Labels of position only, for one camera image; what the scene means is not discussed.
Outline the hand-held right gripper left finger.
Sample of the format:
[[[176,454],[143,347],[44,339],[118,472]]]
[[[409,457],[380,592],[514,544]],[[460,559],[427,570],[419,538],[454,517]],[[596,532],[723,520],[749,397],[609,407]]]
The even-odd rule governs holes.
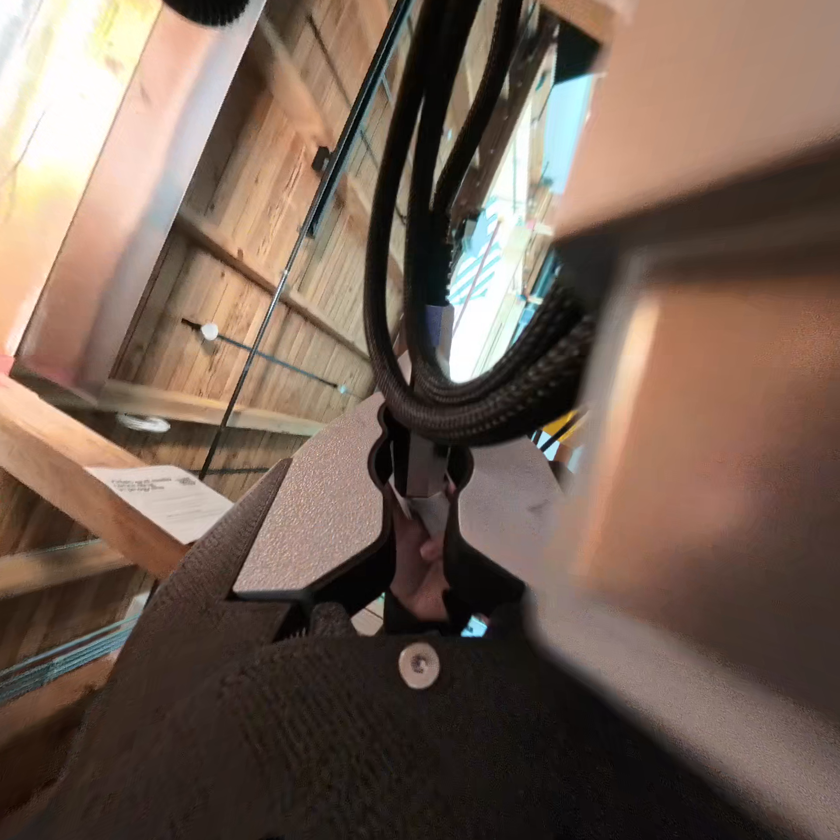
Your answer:
[[[237,598],[373,601],[386,590],[394,539],[384,410],[375,393],[296,453],[233,585]]]

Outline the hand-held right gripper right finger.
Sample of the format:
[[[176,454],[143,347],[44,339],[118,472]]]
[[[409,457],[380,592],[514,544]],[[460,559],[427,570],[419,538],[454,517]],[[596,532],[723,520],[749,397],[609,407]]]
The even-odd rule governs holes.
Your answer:
[[[531,441],[466,450],[446,527],[446,580],[471,613],[519,603],[545,582],[560,483]]]

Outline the grey metal adapter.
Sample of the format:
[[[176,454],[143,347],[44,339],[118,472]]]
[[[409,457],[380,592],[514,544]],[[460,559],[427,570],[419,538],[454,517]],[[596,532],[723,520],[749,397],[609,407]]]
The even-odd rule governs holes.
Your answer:
[[[393,482],[405,499],[435,497],[448,486],[450,447],[415,432],[398,430],[392,437]]]

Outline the person's left hand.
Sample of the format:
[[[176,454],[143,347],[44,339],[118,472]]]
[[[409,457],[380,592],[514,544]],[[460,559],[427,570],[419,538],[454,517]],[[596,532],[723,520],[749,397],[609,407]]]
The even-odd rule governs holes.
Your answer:
[[[444,595],[444,534],[430,535],[424,524],[395,512],[395,575],[391,593],[416,619],[427,623],[448,620]]]

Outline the white paper sheet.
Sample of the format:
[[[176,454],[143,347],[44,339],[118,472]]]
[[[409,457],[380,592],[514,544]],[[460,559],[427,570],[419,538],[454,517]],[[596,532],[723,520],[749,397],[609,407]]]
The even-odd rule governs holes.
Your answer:
[[[183,545],[202,538],[235,505],[172,465],[87,467],[86,471]]]

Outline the thin black rod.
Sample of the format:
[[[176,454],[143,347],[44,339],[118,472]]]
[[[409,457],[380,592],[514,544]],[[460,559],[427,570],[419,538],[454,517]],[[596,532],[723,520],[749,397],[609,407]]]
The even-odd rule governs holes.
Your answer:
[[[227,406],[224,410],[222,420],[219,423],[219,425],[217,426],[217,429],[216,429],[216,432],[213,436],[212,442],[209,446],[209,449],[206,452],[206,456],[205,456],[203,465],[202,465],[202,467],[201,467],[201,469],[198,473],[199,480],[205,480],[205,478],[208,476],[209,470],[213,465],[217,449],[221,445],[221,443],[224,439],[226,430],[227,430],[228,426],[230,425],[231,417],[232,417],[232,415],[234,413],[234,410],[236,408],[236,405],[238,403],[238,399],[239,399],[239,397],[241,395],[241,392],[244,389],[245,383],[246,383],[246,381],[249,377],[250,369],[251,369],[256,357],[261,352],[260,345],[262,344],[262,342],[263,342],[263,340],[264,340],[264,338],[267,334],[268,327],[270,326],[270,323],[271,323],[271,320],[274,316],[275,310],[277,309],[277,306],[280,303],[280,298],[282,296],[282,293],[286,288],[287,279],[289,277],[289,274],[291,273],[291,269],[292,269],[292,267],[294,267],[295,261],[298,257],[298,254],[299,254],[299,251],[301,250],[304,239],[306,238],[306,233],[307,233],[306,228],[307,228],[306,224],[303,224],[299,228],[297,238],[295,240],[294,245],[291,248],[290,254],[287,258],[287,261],[286,261],[283,269],[280,271],[278,282],[276,284],[276,287],[273,290],[273,293],[272,293],[272,296],[270,298],[269,305],[266,309],[266,312],[265,312],[265,314],[264,314],[264,316],[263,316],[263,318],[262,318],[262,320],[259,324],[259,328],[257,330],[256,336],[253,339],[253,341],[251,342],[251,344],[248,345],[246,360],[245,360],[245,362],[243,364],[243,367],[242,367],[242,369],[241,369],[241,371],[238,375],[236,384],[234,385],[234,390],[233,390],[233,392],[232,392],[232,394],[231,394],[231,396],[228,400]]]

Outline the wooden beam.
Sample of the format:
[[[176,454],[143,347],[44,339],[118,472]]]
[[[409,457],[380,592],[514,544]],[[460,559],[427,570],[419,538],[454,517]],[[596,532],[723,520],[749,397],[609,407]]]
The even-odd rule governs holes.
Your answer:
[[[1,467],[157,580],[173,572],[187,552],[88,472],[142,468],[142,461],[5,374]]]

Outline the black ceiling track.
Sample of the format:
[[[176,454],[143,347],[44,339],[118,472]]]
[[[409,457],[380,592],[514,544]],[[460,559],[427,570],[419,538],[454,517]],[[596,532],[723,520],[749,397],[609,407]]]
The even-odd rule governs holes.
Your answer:
[[[414,1],[395,2],[394,8],[387,19],[360,88],[350,106],[350,112],[341,134],[329,154],[321,184],[305,219],[306,236],[310,239],[315,239],[333,200],[339,196],[340,185],[347,171],[350,154],[356,141],[363,134],[364,121],[369,115],[375,93],[383,82],[385,72],[391,64],[397,43],[406,22],[411,17],[413,6]]]

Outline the black pleated lamp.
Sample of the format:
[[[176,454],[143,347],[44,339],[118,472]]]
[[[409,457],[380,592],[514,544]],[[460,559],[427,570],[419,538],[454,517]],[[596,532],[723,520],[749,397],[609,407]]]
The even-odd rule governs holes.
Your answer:
[[[238,21],[249,1],[163,1],[185,19],[205,27],[221,28]]]

